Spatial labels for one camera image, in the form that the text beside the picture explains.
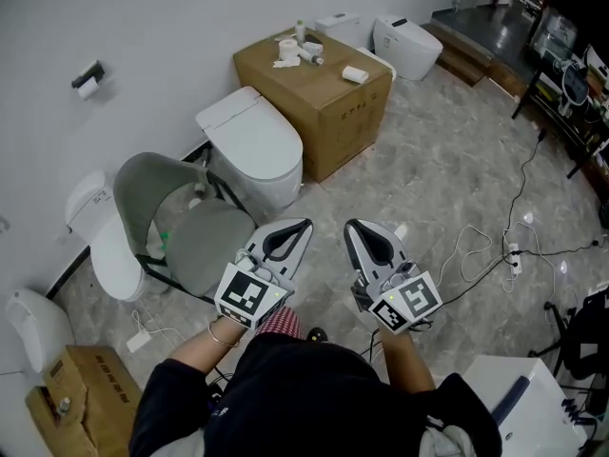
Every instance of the large brown cardboard box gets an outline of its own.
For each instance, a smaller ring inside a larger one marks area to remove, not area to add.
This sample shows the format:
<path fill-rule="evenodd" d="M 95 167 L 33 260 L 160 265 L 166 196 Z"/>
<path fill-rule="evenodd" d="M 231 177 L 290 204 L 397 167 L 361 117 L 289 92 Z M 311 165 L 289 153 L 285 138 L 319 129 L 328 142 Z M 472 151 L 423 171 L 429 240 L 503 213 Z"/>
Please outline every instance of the large brown cardboard box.
<path fill-rule="evenodd" d="M 233 58 L 241 85 L 260 92 L 298 131 L 304 170 L 319 182 L 376 140 L 391 72 L 330 37 L 306 32 L 324 44 L 322 66 L 303 60 L 299 67 L 273 68 L 279 59 L 276 36 L 240 50 Z M 346 81 L 342 77 L 346 66 L 365 70 L 370 77 L 363 85 Z"/>
<path fill-rule="evenodd" d="M 67 347 L 44 380 L 26 405 L 54 457 L 128 457 L 142 393 L 112 348 Z"/>

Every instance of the bracelet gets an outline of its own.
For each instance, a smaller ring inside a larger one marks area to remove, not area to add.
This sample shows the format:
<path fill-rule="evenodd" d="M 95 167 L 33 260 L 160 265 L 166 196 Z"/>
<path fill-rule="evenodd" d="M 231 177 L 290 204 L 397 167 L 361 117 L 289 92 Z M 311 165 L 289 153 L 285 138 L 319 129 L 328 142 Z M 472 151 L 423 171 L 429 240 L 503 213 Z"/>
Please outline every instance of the bracelet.
<path fill-rule="evenodd" d="M 211 322 L 209 325 L 207 325 L 207 331 L 209 332 L 209 335 L 211 335 L 211 338 L 214 340 L 214 342 L 220 344 L 221 346 L 224 347 L 228 347 L 228 348 L 237 348 L 239 346 L 239 341 L 237 341 L 237 343 L 232 346 L 231 344 L 227 344 L 226 342 L 223 342 L 222 340 L 218 339 L 213 332 L 211 331 L 211 326 L 213 324 L 215 324 L 218 321 L 218 319 L 214 320 L 213 322 Z"/>

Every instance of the black office chair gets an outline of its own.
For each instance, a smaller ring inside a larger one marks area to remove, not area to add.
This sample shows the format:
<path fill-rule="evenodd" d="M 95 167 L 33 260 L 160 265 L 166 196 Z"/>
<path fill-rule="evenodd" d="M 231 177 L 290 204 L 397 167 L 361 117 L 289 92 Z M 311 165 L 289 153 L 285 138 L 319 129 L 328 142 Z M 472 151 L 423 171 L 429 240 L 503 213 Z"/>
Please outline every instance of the black office chair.
<path fill-rule="evenodd" d="M 552 310 L 559 328 L 560 338 L 549 348 L 536 352 L 531 350 L 529 357 L 541 357 L 559 349 L 559 360 L 554 368 L 554 376 L 564 363 L 571 375 L 582 380 L 593 374 L 609 374 L 609 288 L 588 296 L 580 311 L 567 310 L 562 318 L 556 305 L 547 302 L 543 309 Z M 596 353 L 581 357 L 582 345 L 596 345 Z"/>

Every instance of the red checkered fabric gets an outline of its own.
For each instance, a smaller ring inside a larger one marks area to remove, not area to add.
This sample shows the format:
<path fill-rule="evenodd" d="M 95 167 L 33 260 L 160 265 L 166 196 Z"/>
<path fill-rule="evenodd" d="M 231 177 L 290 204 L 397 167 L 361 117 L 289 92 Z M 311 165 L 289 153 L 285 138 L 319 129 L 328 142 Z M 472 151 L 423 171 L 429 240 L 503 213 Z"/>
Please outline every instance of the red checkered fabric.
<path fill-rule="evenodd" d="M 300 318 L 292 308 L 282 307 L 273 313 L 263 325 L 256 330 L 256 335 L 261 333 L 284 333 L 295 339 L 305 339 L 303 325 Z"/>

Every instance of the black t-shirt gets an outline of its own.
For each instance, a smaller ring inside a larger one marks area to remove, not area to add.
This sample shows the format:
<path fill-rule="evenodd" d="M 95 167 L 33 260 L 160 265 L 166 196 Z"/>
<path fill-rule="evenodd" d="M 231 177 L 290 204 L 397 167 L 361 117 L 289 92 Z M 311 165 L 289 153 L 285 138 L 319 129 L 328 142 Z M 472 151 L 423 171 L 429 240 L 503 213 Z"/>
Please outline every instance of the black t-shirt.
<path fill-rule="evenodd" d="M 407 394 L 379 381 L 355 352 L 282 334 L 254 337 L 217 407 L 205 375 L 168 359 L 138 408 L 131 457 L 205 429 L 206 456 L 419 455 L 428 416 L 464 429 L 480 456 L 501 455 L 499 432 L 478 397 L 454 374 Z"/>

